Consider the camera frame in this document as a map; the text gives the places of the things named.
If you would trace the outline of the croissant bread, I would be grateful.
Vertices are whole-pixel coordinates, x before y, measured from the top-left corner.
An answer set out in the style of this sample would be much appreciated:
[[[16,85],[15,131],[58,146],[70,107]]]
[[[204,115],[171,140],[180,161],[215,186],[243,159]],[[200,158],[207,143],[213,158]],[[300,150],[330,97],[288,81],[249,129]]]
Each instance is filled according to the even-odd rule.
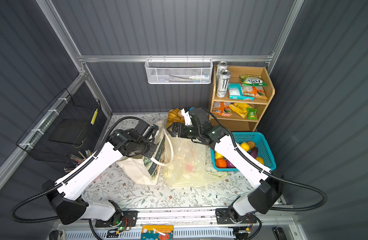
[[[168,128],[173,123],[185,123],[185,119],[180,109],[173,109],[169,111],[166,127]]]

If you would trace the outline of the wooden shelf unit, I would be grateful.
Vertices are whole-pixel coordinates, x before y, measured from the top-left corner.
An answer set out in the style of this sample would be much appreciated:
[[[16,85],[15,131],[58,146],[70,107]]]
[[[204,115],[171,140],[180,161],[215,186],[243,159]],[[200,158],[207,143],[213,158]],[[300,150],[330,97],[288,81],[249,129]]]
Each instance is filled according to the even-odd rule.
[[[212,76],[212,98],[208,109],[212,110],[215,102],[230,102],[230,103],[246,103],[257,109],[257,120],[249,120],[247,118],[242,118],[237,113],[232,112],[231,117],[224,117],[217,115],[217,119],[222,123],[223,126],[227,127],[232,132],[254,132],[256,131],[261,119],[263,118],[267,108],[269,107],[273,97],[275,96],[275,88],[270,78],[270,75],[265,67],[249,67],[249,66],[228,66],[228,70],[231,72],[231,83],[239,83],[240,75],[251,74],[260,76],[264,82],[267,83],[264,86],[264,92],[267,96],[266,100],[254,99],[251,100],[232,100],[229,96],[220,98],[216,95],[217,90],[217,78],[216,78],[216,68],[214,66],[213,76]]]

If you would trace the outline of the colourful box at front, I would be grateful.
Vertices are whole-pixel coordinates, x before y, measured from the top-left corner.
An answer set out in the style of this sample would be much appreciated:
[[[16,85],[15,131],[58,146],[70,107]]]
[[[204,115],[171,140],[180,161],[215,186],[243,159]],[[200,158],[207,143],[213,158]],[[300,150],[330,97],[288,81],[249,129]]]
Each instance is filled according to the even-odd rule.
[[[141,240],[172,240],[174,226],[169,225],[143,225]]]

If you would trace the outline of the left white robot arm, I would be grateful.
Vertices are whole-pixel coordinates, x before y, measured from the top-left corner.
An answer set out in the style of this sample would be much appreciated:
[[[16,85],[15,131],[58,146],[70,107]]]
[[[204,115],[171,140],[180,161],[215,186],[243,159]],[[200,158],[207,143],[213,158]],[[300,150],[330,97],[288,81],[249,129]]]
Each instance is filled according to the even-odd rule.
[[[122,209],[112,200],[92,200],[83,197],[85,188],[110,165],[124,157],[152,158],[159,152],[158,139],[164,129],[138,120],[128,130],[111,128],[100,147],[87,160],[58,179],[61,186],[47,194],[47,198],[62,224],[77,220],[101,220],[117,226],[123,219]]]

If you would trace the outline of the yellow translucent plastic bag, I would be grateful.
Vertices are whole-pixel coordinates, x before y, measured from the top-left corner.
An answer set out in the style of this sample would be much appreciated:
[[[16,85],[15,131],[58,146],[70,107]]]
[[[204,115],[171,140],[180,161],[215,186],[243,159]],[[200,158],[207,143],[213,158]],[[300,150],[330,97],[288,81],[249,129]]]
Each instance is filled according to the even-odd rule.
[[[195,144],[189,139],[169,136],[173,151],[166,150],[165,156],[172,162],[164,167],[163,176],[171,187],[205,187],[227,178],[225,172],[210,172],[206,166],[209,159],[207,146]]]

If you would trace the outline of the white Monster energy can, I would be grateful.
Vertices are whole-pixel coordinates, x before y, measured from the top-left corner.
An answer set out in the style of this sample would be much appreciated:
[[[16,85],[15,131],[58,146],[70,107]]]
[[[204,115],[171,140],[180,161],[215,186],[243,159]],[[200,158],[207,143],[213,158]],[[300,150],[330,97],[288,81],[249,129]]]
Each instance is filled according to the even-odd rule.
[[[230,78],[231,78],[231,72],[228,70],[223,70],[218,73],[217,90],[216,90],[217,97],[223,98],[227,95]]]

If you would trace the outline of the cream canvas tote bag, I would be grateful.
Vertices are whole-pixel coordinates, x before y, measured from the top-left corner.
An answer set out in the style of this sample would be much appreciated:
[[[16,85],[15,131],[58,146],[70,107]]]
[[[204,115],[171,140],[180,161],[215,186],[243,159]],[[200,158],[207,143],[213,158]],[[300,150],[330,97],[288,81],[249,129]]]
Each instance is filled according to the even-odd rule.
[[[155,123],[159,130],[155,136],[154,144],[157,145],[151,158],[140,156],[135,158],[123,157],[116,165],[123,169],[125,174],[139,185],[156,185],[162,167],[170,165],[174,159],[174,148],[164,121]]]

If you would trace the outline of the purple eggplant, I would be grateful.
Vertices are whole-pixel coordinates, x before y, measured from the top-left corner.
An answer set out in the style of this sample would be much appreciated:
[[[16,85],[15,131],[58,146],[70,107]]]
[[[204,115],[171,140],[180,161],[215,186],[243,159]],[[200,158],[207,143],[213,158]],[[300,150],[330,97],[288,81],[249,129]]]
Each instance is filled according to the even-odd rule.
[[[258,156],[258,153],[259,153],[259,149],[258,149],[257,147],[254,147],[254,148],[252,148],[252,149],[251,149],[250,155],[251,155],[254,159],[256,159],[256,158],[257,158],[257,156]]]

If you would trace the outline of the teal plastic basket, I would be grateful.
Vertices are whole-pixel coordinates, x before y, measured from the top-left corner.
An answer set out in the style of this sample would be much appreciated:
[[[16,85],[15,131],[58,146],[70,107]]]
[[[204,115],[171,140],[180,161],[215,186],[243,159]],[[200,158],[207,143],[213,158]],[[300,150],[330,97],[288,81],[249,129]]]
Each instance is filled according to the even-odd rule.
[[[276,162],[275,162],[275,158],[274,155],[272,154],[271,148],[265,138],[265,136],[262,133],[259,132],[234,132],[233,133],[234,137],[235,137],[235,141],[238,144],[242,144],[244,142],[248,143],[248,142],[254,142],[255,143],[255,147],[258,148],[258,154],[257,157],[260,157],[264,160],[265,166],[270,168],[272,171],[274,171],[276,169]],[[216,158],[216,154],[214,150],[210,150],[211,151],[211,159],[212,159],[212,163],[213,163],[213,167],[215,168],[215,170],[217,171],[222,171],[222,172],[236,172],[239,171],[236,168],[218,168],[217,164],[216,164],[216,159],[220,159],[220,158]]]

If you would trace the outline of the small green snack packet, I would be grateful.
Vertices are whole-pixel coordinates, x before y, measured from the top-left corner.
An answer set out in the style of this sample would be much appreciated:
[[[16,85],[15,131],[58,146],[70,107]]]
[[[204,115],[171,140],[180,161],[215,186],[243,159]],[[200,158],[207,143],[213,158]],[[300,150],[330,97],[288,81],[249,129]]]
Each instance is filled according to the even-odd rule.
[[[255,108],[247,108],[247,119],[257,121],[257,109]]]

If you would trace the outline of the orange red snack packet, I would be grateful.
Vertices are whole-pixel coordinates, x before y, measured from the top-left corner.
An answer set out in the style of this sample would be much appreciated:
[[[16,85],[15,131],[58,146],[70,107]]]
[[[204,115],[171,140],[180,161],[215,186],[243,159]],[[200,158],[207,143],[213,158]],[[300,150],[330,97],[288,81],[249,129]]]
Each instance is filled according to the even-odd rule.
[[[232,110],[229,107],[231,103],[230,102],[214,102],[213,104],[213,114],[217,114],[223,117],[231,117]]]

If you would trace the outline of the orange toy pumpkin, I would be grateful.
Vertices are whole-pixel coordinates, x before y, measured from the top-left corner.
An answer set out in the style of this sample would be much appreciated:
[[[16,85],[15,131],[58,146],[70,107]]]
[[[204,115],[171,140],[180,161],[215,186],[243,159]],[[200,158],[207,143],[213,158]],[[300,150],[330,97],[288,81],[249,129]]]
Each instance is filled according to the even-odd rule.
[[[219,169],[225,169],[228,167],[227,160],[224,158],[219,158],[215,160],[216,167]]]

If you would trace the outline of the yellow lemon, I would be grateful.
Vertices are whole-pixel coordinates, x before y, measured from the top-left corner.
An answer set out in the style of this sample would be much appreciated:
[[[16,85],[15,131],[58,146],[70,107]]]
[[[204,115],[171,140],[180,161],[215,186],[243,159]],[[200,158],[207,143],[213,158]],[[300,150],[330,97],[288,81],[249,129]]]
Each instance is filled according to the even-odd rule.
[[[221,155],[220,153],[218,153],[218,152],[215,152],[215,159],[217,160],[217,159],[223,159],[224,158],[224,156],[223,155]]]
[[[246,142],[243,142],[243,143],[241,143],[240,144],[240,147],[244,150],[244,151],[246,151],[246,152],[248,152],[251,148],[250,148],[250,146],[249,146],[249,144],[248,143],[246,143]]]

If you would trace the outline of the toothpaste tube in basket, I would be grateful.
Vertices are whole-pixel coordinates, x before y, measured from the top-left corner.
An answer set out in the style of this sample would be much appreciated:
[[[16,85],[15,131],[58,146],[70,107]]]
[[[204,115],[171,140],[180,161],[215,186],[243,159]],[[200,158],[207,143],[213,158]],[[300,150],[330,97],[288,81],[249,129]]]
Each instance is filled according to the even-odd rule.
[[[210,79],[210,75],[192,75],[192,76],[187,76],[187,75],[180,75],[180,76],[170,75],[170,77],[177,78],[177,79],[182,79],[182,80],[188,80],[188,81],[197,81],[197,82],[208,81]]]

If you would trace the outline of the bundle of pencils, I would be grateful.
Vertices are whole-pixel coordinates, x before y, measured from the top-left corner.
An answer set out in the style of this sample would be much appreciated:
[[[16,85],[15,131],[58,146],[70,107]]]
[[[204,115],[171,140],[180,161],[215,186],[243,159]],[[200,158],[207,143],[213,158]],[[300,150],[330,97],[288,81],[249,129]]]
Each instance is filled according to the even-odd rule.
[[[85,150],[84,152],[78,151],[77,155],[67,154],[67,157],[69,159],[69,163],[71,163],[73,166],[69,167],[69,168],[64,168],[64,172],[65,173],[70,173],[72,170],[74,170],[79,165],[81,165],[91,155],[92,155],[92,152],[90,150]]]

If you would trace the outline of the orange snack bag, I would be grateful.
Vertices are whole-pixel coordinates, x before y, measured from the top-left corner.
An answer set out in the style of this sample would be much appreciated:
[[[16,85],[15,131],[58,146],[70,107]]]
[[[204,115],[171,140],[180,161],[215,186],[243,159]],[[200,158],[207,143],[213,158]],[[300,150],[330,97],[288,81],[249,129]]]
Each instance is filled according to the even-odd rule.
[[[243,86],[243,93],[246,97],[254,97],[263,100],[268,99],[263,87],[261,86]]]

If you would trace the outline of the green snack bag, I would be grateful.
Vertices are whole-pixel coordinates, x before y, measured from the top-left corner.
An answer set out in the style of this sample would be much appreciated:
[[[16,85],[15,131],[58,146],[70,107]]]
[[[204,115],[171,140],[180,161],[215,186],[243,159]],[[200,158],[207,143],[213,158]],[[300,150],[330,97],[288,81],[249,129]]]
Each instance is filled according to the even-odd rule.
[[[260,76],[256,75],[240,75],[240,80],[243,86],[251,86],[251,87],[267,86],[267,83]]]

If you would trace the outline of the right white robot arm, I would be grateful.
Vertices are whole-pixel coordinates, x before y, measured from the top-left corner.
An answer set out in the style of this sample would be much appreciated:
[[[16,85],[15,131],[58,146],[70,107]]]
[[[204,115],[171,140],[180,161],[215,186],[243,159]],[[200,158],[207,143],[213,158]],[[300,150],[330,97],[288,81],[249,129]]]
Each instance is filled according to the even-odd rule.
[[[184,123],[173,122],[168,125],[170,135],[209,146],[230,161],[254,188],[248,195],[238,197],[229,206],[231,220],[239,222],[243,216],[256,212],[266,214],[280,198],[283,190],[282,183],[266,175],[265,172],[270,168],[238,146],[232,132],[221,123],[213,126],[209,119],[212,112],[202,107],[186,107],[182,109],[182,115],[185,118]]]

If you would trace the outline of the rear silver drink can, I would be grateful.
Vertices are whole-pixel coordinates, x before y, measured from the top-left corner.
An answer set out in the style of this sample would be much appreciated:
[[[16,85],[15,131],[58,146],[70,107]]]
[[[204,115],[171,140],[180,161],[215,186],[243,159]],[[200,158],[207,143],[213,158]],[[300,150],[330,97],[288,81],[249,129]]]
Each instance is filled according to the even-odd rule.
[[[226,61],[220,61],[217,65],[217,75],[228,69],[228,63]]]

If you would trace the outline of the teal snack packet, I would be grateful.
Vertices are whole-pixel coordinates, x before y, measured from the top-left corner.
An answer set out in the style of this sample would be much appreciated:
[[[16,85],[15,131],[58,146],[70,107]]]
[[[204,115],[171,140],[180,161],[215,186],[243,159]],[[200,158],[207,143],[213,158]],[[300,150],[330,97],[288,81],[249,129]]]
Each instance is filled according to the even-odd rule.
[[[229,99],[232,100],[244,100],[253,101],[255,98],[250,96],[245,96],[241,84],[230,83],[228,86]]]

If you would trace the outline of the yellow snack packet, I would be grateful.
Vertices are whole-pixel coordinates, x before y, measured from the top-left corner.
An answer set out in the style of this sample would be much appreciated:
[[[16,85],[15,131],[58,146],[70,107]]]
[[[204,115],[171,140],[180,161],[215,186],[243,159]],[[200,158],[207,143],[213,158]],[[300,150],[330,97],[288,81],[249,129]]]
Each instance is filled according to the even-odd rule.
[[[237,113],[239,116],[241,116],[243,119],[245,119],[248,115],[248,108],[251,108],[249,104],[246,103],[233,103],[229,104],[229,108]]]

